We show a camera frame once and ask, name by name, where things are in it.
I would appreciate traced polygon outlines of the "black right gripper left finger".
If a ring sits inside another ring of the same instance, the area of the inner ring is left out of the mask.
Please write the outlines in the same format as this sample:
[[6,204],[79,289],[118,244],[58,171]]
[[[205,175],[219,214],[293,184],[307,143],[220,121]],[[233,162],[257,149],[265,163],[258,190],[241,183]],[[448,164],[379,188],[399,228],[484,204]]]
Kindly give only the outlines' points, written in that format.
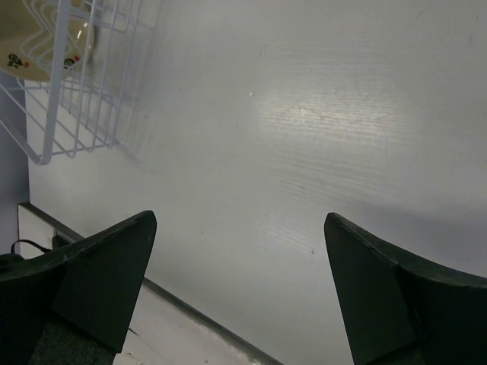
[[93,236],[25,259],[1,256],[3,364],[112,364],[154,245],[142,211]]

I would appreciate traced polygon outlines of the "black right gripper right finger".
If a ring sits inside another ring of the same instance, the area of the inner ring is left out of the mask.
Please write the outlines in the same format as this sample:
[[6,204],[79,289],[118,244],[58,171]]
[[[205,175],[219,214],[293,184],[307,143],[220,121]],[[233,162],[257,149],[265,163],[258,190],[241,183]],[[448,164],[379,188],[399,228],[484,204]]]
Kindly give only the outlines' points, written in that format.
[[484,364],[486,279],[394,246],[337,213],[324,237],[355,364]]

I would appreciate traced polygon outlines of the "cream small plate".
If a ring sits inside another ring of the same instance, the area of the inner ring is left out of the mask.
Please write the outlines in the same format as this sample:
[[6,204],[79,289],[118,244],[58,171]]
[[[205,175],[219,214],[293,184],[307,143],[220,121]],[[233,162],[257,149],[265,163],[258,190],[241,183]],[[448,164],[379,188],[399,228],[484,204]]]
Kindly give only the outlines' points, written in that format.
[[[88,23],[89,1],[71,1],[63,68],[70,75],[80,71],[90,57],[94,31]],[[57,1],[1,2],[1,70],[28,81],[48,82],[54,59]]]

